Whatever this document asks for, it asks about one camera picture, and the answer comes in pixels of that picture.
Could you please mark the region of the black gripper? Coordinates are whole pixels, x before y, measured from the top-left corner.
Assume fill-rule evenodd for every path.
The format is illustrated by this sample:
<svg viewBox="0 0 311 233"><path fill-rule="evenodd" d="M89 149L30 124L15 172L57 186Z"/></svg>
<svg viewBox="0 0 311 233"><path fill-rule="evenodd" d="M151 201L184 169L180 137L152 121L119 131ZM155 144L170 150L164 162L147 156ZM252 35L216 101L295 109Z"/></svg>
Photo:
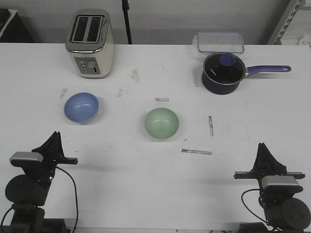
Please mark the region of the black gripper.
<svg viewBox="0 0 311 233"><path fill-rule="evenodd" d="M65 157L61 141L61 133L54 131L52 135L39 147L32 149L31 152L38 152L41 155L58 150L60 158L43 158L40 160L25 160L21 162L24 173L37 182L40 186L49 187L55 176L58 164L76 165L78 158Z"/></svg>
<svg viewBox="0 0 311 233"><path fill-rule="evenodd" d="M251 171L235 171L235 180L257 180L255 191L269 194L296 194L304 189L297 180L305 178L302 172L287 172L270 153L264 143L258 144L256 159Z"/></svg>

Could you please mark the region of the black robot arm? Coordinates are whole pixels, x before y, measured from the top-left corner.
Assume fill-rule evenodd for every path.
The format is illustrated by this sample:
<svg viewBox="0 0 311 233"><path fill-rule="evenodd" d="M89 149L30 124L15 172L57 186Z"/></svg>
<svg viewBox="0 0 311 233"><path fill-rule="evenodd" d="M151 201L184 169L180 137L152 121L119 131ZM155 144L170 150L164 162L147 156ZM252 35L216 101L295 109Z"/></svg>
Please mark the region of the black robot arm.
<svg viewBox="0 0 311 233"><path fill-rule="evenodd" d="M77 158L64 155L61 134L54 132L42 146L17 151L9 159L12 166L20 167L23 174L12 178L5 196L12 203L10 225L1 224L2 233L70 233L62 218L45 218L45 205L50 186L59 165L76 165Z"/></svg>
<svg viewBox="0 0 311 233"><path fill-rule="evenodd" d="M72 227L212 229L258 220L283 231L310 224L287 159L247 137L90 142L57 179Z"/></svg>

